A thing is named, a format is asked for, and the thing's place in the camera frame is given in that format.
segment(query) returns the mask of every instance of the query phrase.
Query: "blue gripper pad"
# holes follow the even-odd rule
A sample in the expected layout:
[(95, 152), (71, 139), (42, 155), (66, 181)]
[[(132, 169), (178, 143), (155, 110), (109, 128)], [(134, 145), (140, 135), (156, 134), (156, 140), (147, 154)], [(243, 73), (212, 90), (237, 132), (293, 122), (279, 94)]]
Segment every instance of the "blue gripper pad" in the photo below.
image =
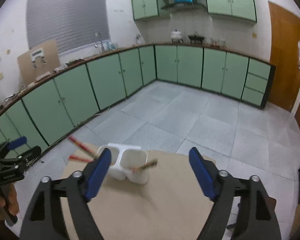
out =
[(20, 147), (21, 145), (24, 145), (27, 143), (27, 137), (26, 136), (22, 136), (12, 142), (9, 142), (9, 144), (7, 145), (8, 150), (12, 151), (14, 149), (17, 149), (18, 147)]
[(189, 151), (189, 163), (192, 167), (192, 170), (197, 177), (203, 194), (211, 201), (214, 201), (218, 194), (214, 190), (213, 178), (204, 165), (204, 162), (208, 161), (203, 159), (197, 148), (191, 148), (191, 150)]
[(106, 148), (98, 158), (98, 164), (88, 179), (87, 190), (84, 195), (87, 201), (90, 201), (98, 194), (98, 191), (101, 187), (104, 177), (106, 176), (110, 164), (111, 152), (108, 148)]

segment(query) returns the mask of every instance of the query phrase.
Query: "human hand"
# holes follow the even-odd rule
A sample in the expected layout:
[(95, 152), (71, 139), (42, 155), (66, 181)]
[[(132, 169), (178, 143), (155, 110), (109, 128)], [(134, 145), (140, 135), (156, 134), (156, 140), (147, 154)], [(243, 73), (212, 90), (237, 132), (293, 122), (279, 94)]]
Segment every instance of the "human hand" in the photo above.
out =
[[(8, 195), (8, 209), (9, 209), (9, 212), (12, 214), (12, 215), (16, 215), (18, 214), (19, 212), (19, 204), (18, 204), (18, 201), (17, 201), (17, 192), (16, 192), (16, 189), (13, 185), (13, 183), (11, 183), (9, 185), (10, 187), (10, 190), (9, 190), (9, 195)], [(6, 202), (4, 200), (4, 198), (0, 197), (0, 207), (4, 207), (6, 205)], [(0, 209), (0, 220), (4, 220), (5, 219), (5, 215), (2, 213), (2, 210)]]

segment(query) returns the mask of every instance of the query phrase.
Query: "brown cardboard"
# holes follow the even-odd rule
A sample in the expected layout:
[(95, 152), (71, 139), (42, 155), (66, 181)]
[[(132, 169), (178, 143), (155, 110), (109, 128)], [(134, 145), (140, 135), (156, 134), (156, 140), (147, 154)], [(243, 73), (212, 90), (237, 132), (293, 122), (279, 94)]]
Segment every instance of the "brown cardboard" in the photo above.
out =
[[(98, 150), (92, 144), (86, 145)], [(88, 158), (81, 150), (75, 154)], [(158, 165), (149, 170), (145, 185), (106, 175), (98, 195), (89, 202), (101, 234), (113, 240), (197, 239), (212, 201), (203, 195), (188, 156), (161, 151), (148, 151), (148, 155), (148, 160), (158, 158)], [(82, 171), (85, 165), (70, 161), (62, 178)], [(61, 203), (69, 237), (78, 239), (67, 200), (61, 198)]]
[[(40, 58), (36, 58), (35, 63), (37, 64), (37, 68), (34, 68), (30, 54), (40, 48), (43, 49), (46, 63), (43, 65)], [(40, 77), (41, 75), (60, 66), (57, 42), (55, 40), (50, 40), (35, 46), (18, 57), (18, 64), (25, 86), (32, 82), (36, 82), (37, 77)]]

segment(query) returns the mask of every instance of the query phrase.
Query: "tiled floor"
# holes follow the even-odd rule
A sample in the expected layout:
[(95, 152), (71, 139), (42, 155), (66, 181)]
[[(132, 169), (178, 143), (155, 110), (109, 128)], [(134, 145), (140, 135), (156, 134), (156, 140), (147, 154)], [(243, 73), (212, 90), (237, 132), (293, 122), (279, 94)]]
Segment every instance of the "tiled floor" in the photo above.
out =
[[(234, 177), (258, 175), (268, 194), (277, 199), (282, 239), (288, 239), (297, 206), (300, 131), (289, 112), (271, 103), (258, 110), (220, 95), (155, 82), (94, 118), (74, 136), (100, 146), (124, 143), (185, 155), (196, 146), (216, 160), (218, 169)], [(44, 163), (37, 162), (16, 183), (21, 219), (13, 227), (15, 232), (20, 231), (41, 177), (60, 177), (75, 150), (70, 142), (61, 142), (41, 159)], [(238, 202), (236, 197), (230, 221), (236, 219)], [(224, 239), (230, 236), (226, 232)]]

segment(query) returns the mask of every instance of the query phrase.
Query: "cardboard box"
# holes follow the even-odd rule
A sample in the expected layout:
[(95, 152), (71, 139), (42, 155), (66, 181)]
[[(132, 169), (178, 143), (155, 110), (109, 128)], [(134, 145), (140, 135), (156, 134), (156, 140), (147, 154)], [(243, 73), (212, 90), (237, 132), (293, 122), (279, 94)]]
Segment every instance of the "cardboard box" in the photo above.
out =
[(18, 57), (18, 64), (25, 86), (36, 82), (37, 77), (60, 66), (57, 42), (50, 40), (35, 46)]

